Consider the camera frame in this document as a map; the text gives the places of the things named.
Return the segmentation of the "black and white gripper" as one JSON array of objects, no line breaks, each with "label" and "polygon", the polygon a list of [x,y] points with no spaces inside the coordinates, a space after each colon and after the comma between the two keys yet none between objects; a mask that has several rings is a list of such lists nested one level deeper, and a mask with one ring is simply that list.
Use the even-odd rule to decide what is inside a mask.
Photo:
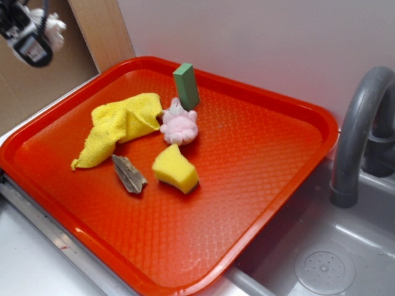
[{"label": "black and white gripper", "polygon": [[44,34],[49,16],[49,2],[43,1],[43,14],[38,23],[26,8],[27,1],[1,1],[1,36],[17,58],[31,67],[45,67],[53,58],[53,50]]}]

